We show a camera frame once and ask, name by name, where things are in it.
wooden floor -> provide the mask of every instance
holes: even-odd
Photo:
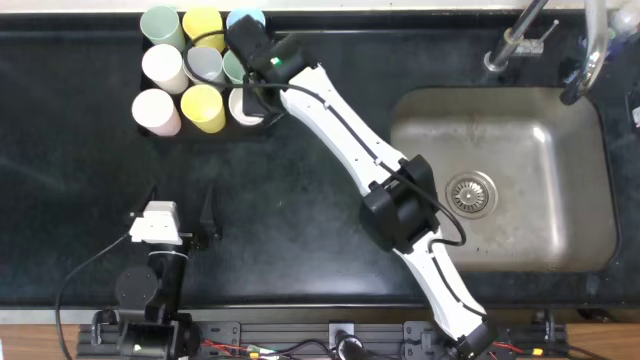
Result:
[[[63,327],[67,346],[76,346],[78,327]],[[572,345],[612,360],[640,359],[640,324],[568,325]],[[4,360],[64,360],[53,325],[0,325]]]

cup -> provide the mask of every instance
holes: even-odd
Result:
[[[233,89],[229,95],[229,111],[231,115],[244,126],[253,126],[262,122],[263,118],[258,116],[247,116],[242,110],[242,89]]]
[[[136,122],[159,136],[173,136],[180,131],[178,110],[171,96],[160,89],[148,89],[136,96],[131,105]]]
[[[195,85],[180,100],[182,113],[200,130],[212,134],[226,123],[222,95],[213,86]]]
[[[189,72],[186,62],[191,65],[191,70],[197,75],[215,82],[225,83],[227,82],[224,77],[224,71],[222,70],[222,55],[218,50],[209,47],[196,47],[191,48],[187,52],[186,59],[183,60],[182,67],[185,74],[193,81],[194,84],[204,84],[204,82],[196,79],[193,74]],[[222,86],[215,86],[218,91],[224,90]]]
[[[260,11],[260,9],[240,8],[233,10],[229,15],[227,15],[227,29],[246,15],[251,16],[254,20],[259,21],[263,26],[266,26],[267,21],[264,17],[264,13]]]
[[[155,6],[140,18],[140,30],[155,45],[167,44],[184,49],[184,34],[178,13],[168,6]]]
[[[212,6],[193,8],[182,18],[182,28],[192,40],[202,34],[222,30],[222,27],[222,16],[218,9]],[[212,47],[222,52],[225,47],[224,35],[207,36],[194,45]]]
[[[231,50],[224,54],[224,58],[222,58],[222,68],[232,83],[242,84],[242,79],[245,74],[244,67]]]
[[[156,45],[147,50],[142,57],[142,71],[169,94],[180,94],[189,86],[189,79],[182,70],[182,56],[171,45]]]

stainless steel sink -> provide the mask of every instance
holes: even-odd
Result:
[[[424,89],[398,104],[391,144],[433,167],[440,201],[468,234],[466,246],[450,249],[461,269],[587,271],[613,255],[600,119],[587,99],[565,106],[560,93]]]

sink drain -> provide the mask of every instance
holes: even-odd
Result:
[[[468,219],[488,215],[495,208],[498,196],[493,181],[479,171],[454,176],[447,184],[446,194],[449,207]]]

faucet spout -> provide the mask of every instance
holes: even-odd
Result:
[[[607,6],[604,0],[584,0],[587,23],[587,54],[577,74],[560,95],[565,105],[575,104],[591,88],[602,69],[609,47]]]

